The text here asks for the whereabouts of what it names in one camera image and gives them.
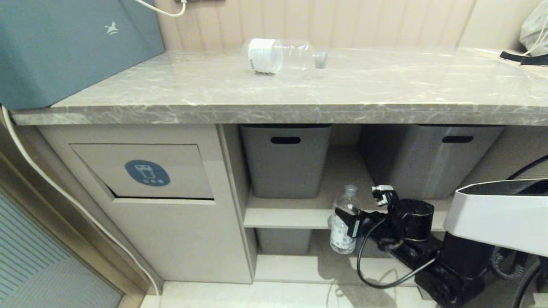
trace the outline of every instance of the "black strap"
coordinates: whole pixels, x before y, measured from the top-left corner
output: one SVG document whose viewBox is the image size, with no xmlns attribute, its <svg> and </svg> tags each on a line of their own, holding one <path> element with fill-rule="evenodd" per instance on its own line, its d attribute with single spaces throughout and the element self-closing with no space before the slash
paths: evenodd
<svg viewBox="0 0 548 308">
<path fill-rule="evenodd" d="M 548 54 L 539 56 L 521 56 L 503 52 L 500 54 L 500 57 L 506 60 L 519 62 L 520 65 L 548 65 Z"/>
</svg>

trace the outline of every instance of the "gray bottle cap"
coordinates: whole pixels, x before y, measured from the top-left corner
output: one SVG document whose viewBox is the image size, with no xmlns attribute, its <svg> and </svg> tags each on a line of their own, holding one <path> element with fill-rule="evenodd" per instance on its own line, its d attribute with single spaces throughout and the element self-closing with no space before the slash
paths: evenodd
<svg viewBox="0 0 548 308">
<path fill-rule="evenodd" d="M 344 193 L 349 196 L 355 196 L 358 191 L 358 186 L 353 184 L 348 184 L 344 186 Z"/>
<path fill-rule="evenodd" d="M 327 52 L 316 53 L 314 56 L 314 66 L 320 70 L 327 66 Z"/>
</svg>

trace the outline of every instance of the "shelf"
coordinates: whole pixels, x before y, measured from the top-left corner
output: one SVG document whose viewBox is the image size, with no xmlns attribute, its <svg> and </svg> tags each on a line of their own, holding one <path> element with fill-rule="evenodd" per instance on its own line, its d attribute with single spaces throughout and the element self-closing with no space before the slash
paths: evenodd
<svg viewBox="0 0 548 308">
<path fill-rule="evenodd" d="M 331 146 L 326 158 L 320 193 L 313 199 L 257 198 L 249 193 L 245 227 L 280 229 L 327 229 L 327 217 L 331 214 L 334 198 L 345 184 L 359 188 L 358 198 L 368 212 L 386 212 L 379 208 L 371 195 L 373 180 L 361 155 L 354 146 Z M 443 222 L 451 206 L 452 198 L 426 200 L 436 208 L 432 222 L 433 231 L 444 231 Z"/>
<path fill-rule="evenodd" d="M 410 271 L 397 260 L 376 250 L 374 243 L 367 243 L 364 251 L 372 252 L 362 258 L 362 272 L 372 281 L 389 283 Z M 355 254 L 341 255 L 331 250 L 328 231 L 314 230 L 306 255 L 259 254 L 254 281 L 362 285 L 356 273 L 356 260 Z M 402 284 L 415 285 L 413 279 Z"/>
</svg>

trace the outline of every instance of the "floor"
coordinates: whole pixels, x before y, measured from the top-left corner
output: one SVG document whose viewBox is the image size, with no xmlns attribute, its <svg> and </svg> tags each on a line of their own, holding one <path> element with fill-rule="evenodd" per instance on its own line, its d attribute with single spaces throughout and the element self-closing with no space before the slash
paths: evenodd
<svg viewBox="0 0 548 308">
<path fill-rule="evenodd" d="M 283 282 L 253 284 L 167 282 L 161 298 L 147 296 L 141 308 L 435 308 L 418 288 L 375 290 Z"/>
</svg>

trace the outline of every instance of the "plastic water bottle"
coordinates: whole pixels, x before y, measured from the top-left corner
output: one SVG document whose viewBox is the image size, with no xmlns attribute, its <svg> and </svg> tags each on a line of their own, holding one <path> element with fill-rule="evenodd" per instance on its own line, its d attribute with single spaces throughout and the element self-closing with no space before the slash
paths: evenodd
<svg viewBox="0 0 548 308">
<path fill-rule="evenodd" d="M 345 185 L 344 193 L 333 201 L 333 214 L 329 216 L 328 225 L 331 229 L 329 244 L 331 248 L 340 254 L 349 254 L 356 248 L 356 239 L 347 235 L 348 226 L 335 214 L 335 208 L 356 214 L 362 208 L 362 203 L 356 198 L 358 187 Z"/>
<path fill-rule="evenodd" d="M 243 45 L 242 53 L 259 73 L 324 69 L 327 65 L 327 52 L 315 52 L 307 41 L 253 38 Z"/>
</svg>

